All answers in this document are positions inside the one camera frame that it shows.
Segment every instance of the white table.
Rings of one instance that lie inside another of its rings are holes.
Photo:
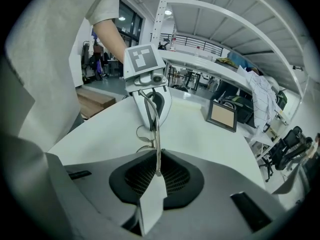
[[[258,164],[240,132],[231,132],[208,123],[195,95],[170,89],[172,106],[160,127],[161,148],[189,154],[229,166],[265,188]],[[63,165],[103,161],[135,153],[146,145],[136,136],[142,124],[132,97],[126,98],[77,127],[49,153]]]

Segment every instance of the office chair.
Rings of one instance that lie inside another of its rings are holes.
[[[272,165],[274,165],[277,171],[282,171],[293,158],[310,148],[312,139],[308,137],[304,142],[301,143],[301,133],[302,130],[299,126],[294,127],[288,132],[284,139],[280,139],[279,142],[274,145],[273,148],[271,148],[268,153],[270,161],[262,157],[264,164],[259,165],[259,168],[267,168],[268,179],[266,179],[265,182],[268,182],[274,173],[272,170]],[[298,144],[300,144],[300,146],[297,149],[287,154],[289,149]]]

